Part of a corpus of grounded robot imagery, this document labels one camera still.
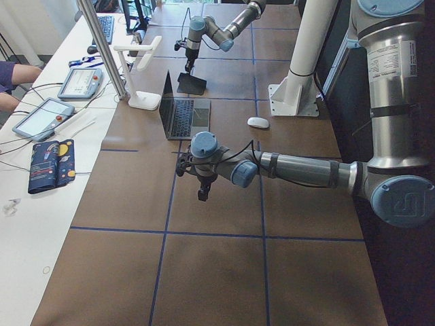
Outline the person forearm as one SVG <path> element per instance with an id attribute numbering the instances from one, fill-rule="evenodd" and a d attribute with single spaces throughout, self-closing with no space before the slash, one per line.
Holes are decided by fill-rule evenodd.
<path id="1" fill-rule="evenodd" d="M 1 61 L 1 111 L 13 112 L 19 100 L 12 96 L 12 90 L 17 85 L 33 83 L 41 72 L 39 67 Z"/>

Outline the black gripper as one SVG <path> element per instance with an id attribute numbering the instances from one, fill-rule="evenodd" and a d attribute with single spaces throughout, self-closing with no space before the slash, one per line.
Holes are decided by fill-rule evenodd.
<path id="1" fill-rule="evenodd" d="M 201 176 L 201 175 L 197 176 L 197 179 L 200 181 L 200 188 L 198 190 L 198 199 L 200 201 L 206 202 L 208 200 L 211 184 L 217 178 L 218 178 L 217 174 L 212 174 L 210 176 Z"/>
<path id="2" fill-rule="evenodd" d="M 191 74 L 194 66 L 194 62 L 198 58 L 198 54 L 199 54 L 199 49 L 186 48 L 187 62 L 185 65 L 185 72 L 187 74 Z"/>

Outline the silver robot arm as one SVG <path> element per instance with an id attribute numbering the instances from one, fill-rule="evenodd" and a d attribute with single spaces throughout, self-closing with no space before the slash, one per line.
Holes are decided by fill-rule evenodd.
<path id="1" fill-rule="evenodd" d="M 212 17 L 194 16 L 187 42 L 186 68 L 193 66 L 203 35 L 228 51 L 248 22 L 261 17 L 265 1 L 248 7 L 221 30 Z M 416 36 L 423 28 L 425 1 L 351 1 L 348 36 L 351 46 L 367 52 L 373 157 L 351 164 L 287 156 L 251 149 L 238 153 L 219 145 L 211 132 L 199 132 L 178 158 L 177 174 L 186 171 L 201 183 L 198 199 L 206 201 L 218 175 L 247 187 L 256 175 L 308 187 L 347 188 L 370 202 L 390 225 L 413 228 L 434 217 L 434 183 L 414 175 L 428 165 L 414 137 L 417 100 Z M 269 85 L 271 113 L 314 113 L 315 70 L 338 1 L 307 1 L 287 77 Z"/>
<path id="2" fill-rule="evenodd" d="M 206 35 L 218 46 L 219 50 L 228 52 L 234 44 L 234 39 L 253 21 L 260 19 L 266 8 L 266 1 L 245 1 L 247 7 L 221 29 L 212 16 L 193 16 L 190 20 L 188 36 L 176 43 L 175 47 L 186 49 L 187 62 L 185 72 L 189 75 L 198 58 L 203 36 Z"/>

